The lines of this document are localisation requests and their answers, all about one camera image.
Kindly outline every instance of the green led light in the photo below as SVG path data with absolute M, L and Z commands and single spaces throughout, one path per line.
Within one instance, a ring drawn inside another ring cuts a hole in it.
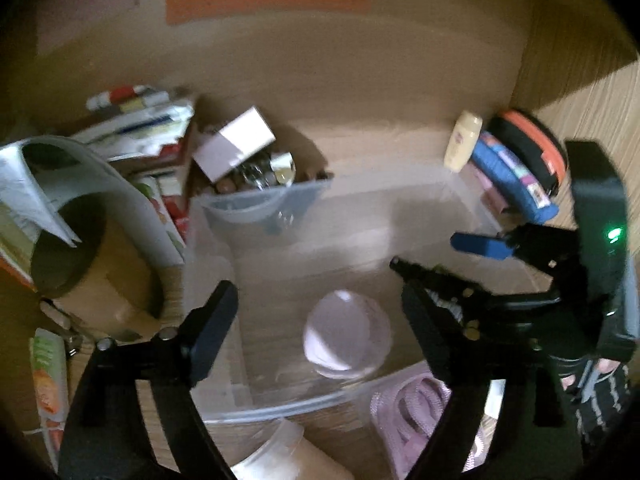
M 609 231 L 609 233 L 607 234 L 607 238 L 609 238 L 609 243 L 613 244 L 617 242 L 620 239 L 621 234 L 622 234 L 622 229 L 620 227 L 616 227 L 615 229 L 612 229 L 611 231 Z

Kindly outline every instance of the yellow lotion bottle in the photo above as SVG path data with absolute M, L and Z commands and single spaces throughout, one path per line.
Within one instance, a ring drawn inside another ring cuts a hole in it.
M 482 117 L 466 110 L 460 114 L 444 155 L 444 165 L 447 168 L 458 173 L 468 163 L 481 129 Z

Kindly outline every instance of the pink round object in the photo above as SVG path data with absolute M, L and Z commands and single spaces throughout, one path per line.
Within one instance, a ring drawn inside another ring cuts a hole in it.
M 304 349 L 316 371 L 332 379 L 358 379 L 382 366 L 391 350 L 391 326 L 371 298 L 335 290 L 306 320 Z

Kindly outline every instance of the pink cable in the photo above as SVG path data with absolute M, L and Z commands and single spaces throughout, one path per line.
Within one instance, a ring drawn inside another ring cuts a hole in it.
M 403 480 L 433 434 L 451 391 L 424 364 L 424 371 L 376 393 L 371 416 L 385 443 L 396 478 Z M 484 462 L 484 443 L 478 430 L 463 471 Z

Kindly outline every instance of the clear plastic bin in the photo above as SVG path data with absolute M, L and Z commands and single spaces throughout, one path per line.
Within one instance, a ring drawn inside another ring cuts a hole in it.
M 498 231 L 469 178 L 415 166 L 194 199 L 185 313 L 203 305 L 219 280 L 234 282 L 240 298 L 209 377 L 192 391 L 203 420 L 268 420 L 335 406 L 421 361 L 402 314 L 402 281 L 388 268 L 395 254 L 428 267 L 443 264 L 495 292 L 534 290 L 518 261 L 450 247 L 456 230 Z M 391 352 L 366 381 L 324 378 L 303 353 L 309 311 L 341 288 L 375 299 L 391 322 Z

